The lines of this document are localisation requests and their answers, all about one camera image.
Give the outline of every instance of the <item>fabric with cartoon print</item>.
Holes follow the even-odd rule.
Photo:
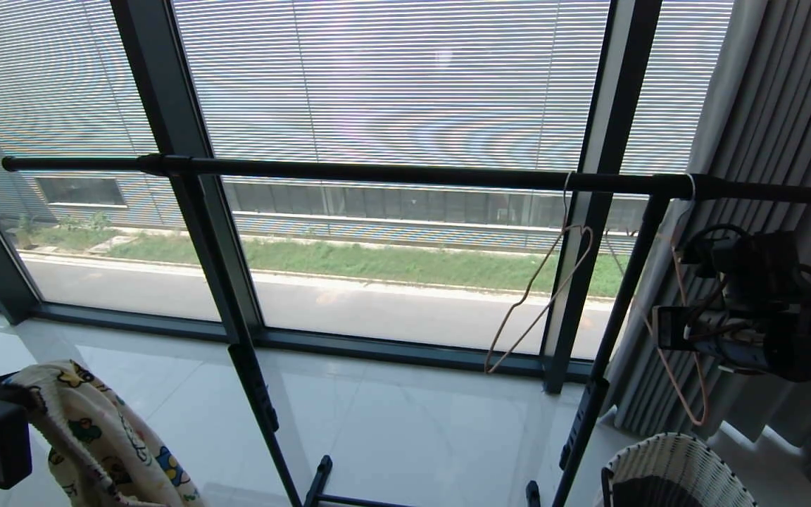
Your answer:
[[[96,375],[73,361],[28,366],[7,382],[33,393],[33,426],[72,507],[206,507],[176,456]]]

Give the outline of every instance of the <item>glass pane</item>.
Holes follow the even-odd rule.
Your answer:
[[[152,151],[107,0],[0,1],[0,160]],[[218,318],[167,180],[0,163],[0,226],[47,301]]]
[[[540,170],[577,167],[608,13],[550,0],[175,6],[219,157]],[[485,349],[561,223],[560,194],[223,182],[274,327]],[[543,308],[553,265],[502,349]],[[519,351],[538,352],[544,320]]]
[[[662,3],[653,50],[643,79],[640,101],[622,161],[622,174],[684,173],[696,134],[705,93],[718,52],[724,41],[733,0]],[[640,225],[645,202],[615,196],[609,211],[609,243],[622,264],[634,240],[630,233]],[[602,280],[620,276],[608,245],[600,246],[596,273]],[[605,331],[617,283],[598,289],[593,280],[584,306],[575,346],[575,357],[593,358]]]

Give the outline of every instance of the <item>concrete pavement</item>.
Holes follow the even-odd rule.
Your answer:
[[[151,263],[23,256],[47,301],[218,320],[202,270]],[[486,349],[516,295],[256,273],[258,301],[271,327],[422,341]],[[530,298],[513,312],[497,349],[508,349],[546,303]],[[611,303],[586,302],[573,356],[592,358]],[[516,349],[537,353],[545,315]]]

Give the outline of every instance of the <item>white tile floor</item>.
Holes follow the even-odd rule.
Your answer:
[[[225,347],[147,334],[0,316],[0,375],[71,358],[107,382],[154,430],[216,507],[283,506],[277,474]],[[258,351],[304,495],[321,456],[334,459],[327,493],[425,506],[524,505],[530,479],[553,500],[561,446],[579,386],[541,393],[538,381],[415,366]],[[590,505],[599,468],[636,441],[601,423],[569,505]],[[714,445],[764,505],[811,505],[796,453],[763,442]],[[33,435],[33,475],[0,506],[68,505]],[[765,456],[770,462],[765,465]]]

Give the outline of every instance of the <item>white woven basket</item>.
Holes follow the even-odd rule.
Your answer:
[[[712,449],[682,433],[662,433],[625,447],[603,468],[602,479],[597,507],[756,505]]]

